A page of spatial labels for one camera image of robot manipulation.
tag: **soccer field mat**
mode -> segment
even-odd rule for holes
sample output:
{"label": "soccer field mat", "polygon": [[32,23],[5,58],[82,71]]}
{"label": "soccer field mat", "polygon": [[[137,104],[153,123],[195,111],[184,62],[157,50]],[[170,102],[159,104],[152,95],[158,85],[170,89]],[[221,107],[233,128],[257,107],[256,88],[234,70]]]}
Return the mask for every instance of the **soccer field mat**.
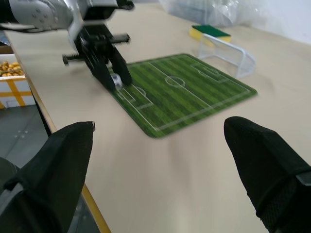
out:
{"label": "soccer field mat", "polygon": [[203,61],[179,54],[128,64],[133,84],[112,93],[150,137],[160,138],[257,92]]}

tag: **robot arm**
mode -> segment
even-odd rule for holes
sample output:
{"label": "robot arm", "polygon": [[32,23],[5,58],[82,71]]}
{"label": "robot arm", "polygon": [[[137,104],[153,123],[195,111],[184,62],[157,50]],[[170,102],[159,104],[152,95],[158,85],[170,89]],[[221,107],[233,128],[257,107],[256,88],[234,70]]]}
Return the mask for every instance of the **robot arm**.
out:
{"label": "robot arm", "polygon": [[[63,55],[65,65],[70,61],[85,61],[92,74],[108,90],[130,85],[132,77],[114,44],[128,43],[127,34],[113,36],[104,21],[114,10],[132,10],[130,0],[0,0],[0,23],[31,25],[32,29],[0,30],[39,33],[65,29],[72,47],[78,52]],[[110,75],[106,64],[112,64]]]}

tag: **yellow sponge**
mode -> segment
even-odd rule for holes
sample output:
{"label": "yellow sponge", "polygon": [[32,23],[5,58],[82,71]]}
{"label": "yellow sponge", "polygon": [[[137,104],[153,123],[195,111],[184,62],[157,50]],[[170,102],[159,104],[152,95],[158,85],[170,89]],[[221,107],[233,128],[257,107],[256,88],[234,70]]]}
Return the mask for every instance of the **yellow sponge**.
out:
{"label": "yellow sponge", "polygon": [[[214,36],[228,43],[230,43],[231,41],[231,35],[224,33],[210,25],[193,25],[190,29],[189,34],[190,36],[192,36],[193,38],[199,41],[201,40],[202,34],[208,34],[208,35]],[[206,41],[205,43],[210,46],[213,45],[211,42],[208,42],[208,41]]]}

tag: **beige tabletop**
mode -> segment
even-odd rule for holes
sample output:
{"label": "beige tabletop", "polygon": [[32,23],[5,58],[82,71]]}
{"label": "beige tabletop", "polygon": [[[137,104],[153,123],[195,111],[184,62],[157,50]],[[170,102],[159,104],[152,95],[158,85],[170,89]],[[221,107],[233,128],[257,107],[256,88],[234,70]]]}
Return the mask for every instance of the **beige tabletop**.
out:
{"label": "beige tabletop", "polygon": [[[181,52],[197,55],[191,23],[159,5],[118,11],[108,22],[127,32],[127,62]],[[67,33],[8,33],[55,127],[94,120],[86,184],[112,233],[265,233],[225,142],[223,123],[242,116],[276,130],[311,164],[311,47],[255,29],[227,29],[257,61],[242,81],[250,100],[163,139],[137,126],[83,63],[65,67]]]}

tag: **table edge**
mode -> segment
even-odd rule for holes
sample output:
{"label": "table edge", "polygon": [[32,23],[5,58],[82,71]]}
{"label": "table edge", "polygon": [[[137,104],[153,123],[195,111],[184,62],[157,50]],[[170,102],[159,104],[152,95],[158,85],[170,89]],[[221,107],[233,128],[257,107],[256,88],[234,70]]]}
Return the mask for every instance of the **table edge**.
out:
{"label": "table edge", "polygon": [[[14,46],[12,45],[11,43],[11,40],[10,38],[7,36],[8,38],[8,41],[10,42],[10,46],[13,50],[13,53],[14,55],[16,56],[16,59],[17,59],[17,62],[19,62],[20,66],[22,67],[24,73],[25,73],[25,78],[26,78],[26,81],[30,87],[30,90],[34,96],[34,99],[36,100],[36,102],[38,103],[38,106],[42,112],[42,115],[51,131],[51,133],[54,133],[57,131],[57,128],[56,126],[54,125],[53,121],[52,121],[52,118],[50,117],[49,113],[48,113],[48,110],[46,109],[46,107],[44,106],[43,102],[42,102],[42,99],[40,98],[33,82],[31,81],[30,79],[30,76],[28,75],[27,73],[27,70],[25,69],[25,67],[23,66],[23,63],[19,57],[19,55],[16,53],[15,49],[14,49]],[[92,197],[88,187],[86,184],[83,185],[83,188],[82,188],[82,196],[86,202],[86,205],[88,206],[94,220],[95,220],[95,223],[99,229],[99,231],[101,233],[111,233],[102,213],[100,212],[94,198]]]}

